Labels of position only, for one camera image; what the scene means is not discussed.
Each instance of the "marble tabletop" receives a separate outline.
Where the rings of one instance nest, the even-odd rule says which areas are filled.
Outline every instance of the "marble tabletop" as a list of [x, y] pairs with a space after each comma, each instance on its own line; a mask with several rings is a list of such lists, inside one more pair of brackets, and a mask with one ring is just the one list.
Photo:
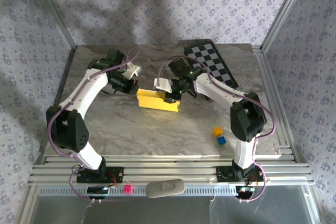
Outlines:
[[[141, 54], [133, 62], [142, 71], [136, 78], [141, 89], [153, 90], [162, 62], [175, 55], [183, 55], [186, 45], [141, 45]], [[92, 59], [106, 56], [109, 48], [126, 54], [132, 45], [78, 46], [61, 101], [68, 97], [83, 78]], [[219, 53], [236, 79], [238, 90], [254, 91], [262, 104], [267, 105], [264, 87], [250, 44], [219, 44]], [[172, 78], [168, 67], [161, 77]], [[106, 86], [107, 92], [113, 92]], [[196, 99], [184, 94], [178, 112], [146, 109], [138, 106], [136, 96], [117, 92], [100, 92], [85, 116], [89, 142], [101, 155], [221, 155], [233, 157], [236, 138], [230, 130], [229, 110], [199, 95]], [[219, 146], [213, 128], [222, 127], [227, 143]], [[264, 132], [271, 129], [267, 116]], [[274, 154], [279, 147], [276, 134], [259, 140], [257, 154]], [[55, 152], [48, 144], [45, 155]]]

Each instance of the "pink block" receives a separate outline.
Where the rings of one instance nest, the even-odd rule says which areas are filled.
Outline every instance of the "pink block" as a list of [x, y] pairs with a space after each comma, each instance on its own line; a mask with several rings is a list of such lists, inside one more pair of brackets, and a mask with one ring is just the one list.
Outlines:
[[133, 193], [133, 186], [132, 185], [125, 185], [124, 186], [124, 194], [132, 194]]

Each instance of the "wallpaper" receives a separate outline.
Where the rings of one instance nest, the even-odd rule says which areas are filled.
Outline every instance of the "wallpaper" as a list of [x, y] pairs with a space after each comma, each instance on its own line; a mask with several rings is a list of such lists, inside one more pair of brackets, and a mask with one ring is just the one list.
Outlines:
[[336, 0], [297, 0], [267, 52], [298, 150], [336, 223]]
[[260, 45], [284, 0], [53, 0], [77, 44]]
[[12, 223], [70, 49], [39, 0], [0, 4], [0, 223]]

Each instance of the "checkerboard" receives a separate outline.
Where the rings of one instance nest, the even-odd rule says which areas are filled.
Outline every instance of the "checkerboard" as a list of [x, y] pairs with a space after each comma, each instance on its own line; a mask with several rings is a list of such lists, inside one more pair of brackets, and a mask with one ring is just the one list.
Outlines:
[[[221, 81], [234, 89], [238, 87], [235, 78], [233, 78], [229, 68], [226, 66], [224, 60], [212, 42], [185, 47], [184, 54], [191, 58], [197, 59], [209, 67], [211, 75], [218, 81]], [[192, 68], [201, 67], [199, 63], [193, 60], [188, 59], [188, 62]]]

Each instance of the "yellow block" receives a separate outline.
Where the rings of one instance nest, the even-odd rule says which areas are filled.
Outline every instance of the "yellow block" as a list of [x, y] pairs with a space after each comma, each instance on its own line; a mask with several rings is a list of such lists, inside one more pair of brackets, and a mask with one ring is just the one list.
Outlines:
[[136, 96], [138, 98], [138, 104], [140, 107], [177, 112], [180, 106], [180, 102], [164, 102], [164, 95], [165, 92], [139, 89]]
[[214, 128], [214, 135], [217, 137], [218, 135], [221, 135], [223, 133], [223, 130], [221, 127]]

